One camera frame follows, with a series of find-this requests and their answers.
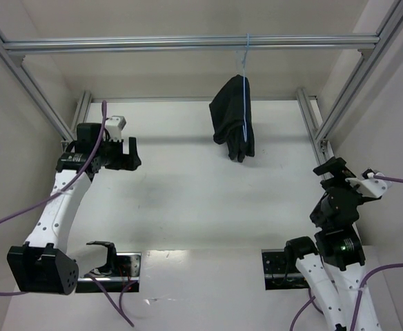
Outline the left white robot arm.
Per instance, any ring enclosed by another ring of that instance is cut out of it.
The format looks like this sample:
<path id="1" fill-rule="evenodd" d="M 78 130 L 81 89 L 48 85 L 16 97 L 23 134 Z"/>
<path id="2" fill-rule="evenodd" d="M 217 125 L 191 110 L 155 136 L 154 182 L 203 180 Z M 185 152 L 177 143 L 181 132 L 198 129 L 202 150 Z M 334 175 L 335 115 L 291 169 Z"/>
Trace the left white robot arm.
<path id="1" fill-rule="evenodd" d="M 54 198 L 45 204 L 24 244 L 8 251 L 7 262 L 20 291 L 70 294 L 90 272 L 107 276 L 119 270 L 113 243 L 91 241 L 71 257 L 67 244 L 81 201 L 100 169 L 135 171 L 141 165 L 136 138 L 129 138 L 129 152 L 124 153 L 125 124 L 123 117 L 113 116 L 104 124 L 77 125 L 76 140 L 57 161 Z"/>

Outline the light blue wire hanger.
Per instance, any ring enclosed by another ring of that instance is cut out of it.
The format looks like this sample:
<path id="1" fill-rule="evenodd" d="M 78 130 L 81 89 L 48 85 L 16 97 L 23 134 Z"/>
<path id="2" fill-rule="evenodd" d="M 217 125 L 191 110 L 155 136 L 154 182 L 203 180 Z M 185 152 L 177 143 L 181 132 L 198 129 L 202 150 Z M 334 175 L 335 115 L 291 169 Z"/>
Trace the light blue wire hanger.
<path id="1" fill-rule="evenodd" d="M 243 126 L 242 131 L 244 135 L 244 142 L 249 142 L 250 137 L 250 120 L 248 116 L 250 115 L 250 106 L 248 105 L 248 97 L 249 93 L 247 92 L 247 76 L 246 76 L 246 66 L 247 66 L 247 57 L 250 49 L 250 35 L 246 34 L 246 45 L 242 57 L 242 88 L 243 88 Z"/>

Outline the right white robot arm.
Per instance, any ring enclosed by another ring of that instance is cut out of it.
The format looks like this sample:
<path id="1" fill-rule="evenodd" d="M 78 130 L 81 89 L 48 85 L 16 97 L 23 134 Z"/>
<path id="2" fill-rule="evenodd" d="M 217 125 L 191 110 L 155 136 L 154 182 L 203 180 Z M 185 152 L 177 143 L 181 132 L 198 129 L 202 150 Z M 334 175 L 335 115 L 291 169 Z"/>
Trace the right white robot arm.
<path id="1" fill-rule="evenodd" d="M 313 172 L 330 175 L 321 182 L 324 194 L 310 214 L 319 232 L 287 241 L 288 262 L 306 279 L 329 330 L 380 330 L 370 291 L 362 285 L 366 258 L 354 223 L 358 206 L 381 199 L 392 184 L 371 169 L 357 178 L 336 157 Z"/>

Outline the black trousers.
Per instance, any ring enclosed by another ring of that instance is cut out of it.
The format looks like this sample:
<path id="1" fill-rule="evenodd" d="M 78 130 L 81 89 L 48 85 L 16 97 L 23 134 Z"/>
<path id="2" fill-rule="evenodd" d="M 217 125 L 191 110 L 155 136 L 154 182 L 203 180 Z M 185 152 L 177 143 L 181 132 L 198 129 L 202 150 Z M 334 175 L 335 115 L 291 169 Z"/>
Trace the black trousers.
<path id="1" fill-rule="evenodd" d="M 243 88 L 242 75 L 235 75 L 215 95 L 209 104 L 213 123 L 213 141 L 227 145 L 228 157 L 232 161 L 243 162 L 246 157 L 255 156 L 255 137 L 252 126 L 250 84 L 247 79 L 248 105 L 250 106 L 250 137 L 244 142 L 243 126 Z"/>

